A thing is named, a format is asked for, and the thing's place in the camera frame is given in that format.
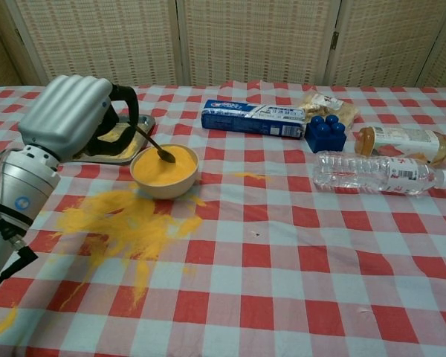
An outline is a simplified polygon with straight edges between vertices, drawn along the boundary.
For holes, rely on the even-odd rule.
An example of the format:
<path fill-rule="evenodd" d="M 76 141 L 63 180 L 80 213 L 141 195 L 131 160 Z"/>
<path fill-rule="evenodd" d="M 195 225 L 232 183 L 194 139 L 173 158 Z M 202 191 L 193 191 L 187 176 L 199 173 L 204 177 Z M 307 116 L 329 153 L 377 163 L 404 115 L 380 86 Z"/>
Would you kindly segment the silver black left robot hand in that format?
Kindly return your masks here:
<path fill-rule="evenodd" d="M 113 101 L 124 101 L 129 109 L 128 126 L 112 142 L 100 136 L 119 122 Z M 18 130 L 26 145 L 51 153 L 61 162 L 85 153 L 119 155 L 135 136 L 139 105 L 135 90 L 119 86 L 105 78 L 60 75 L 37 97 Z"/>

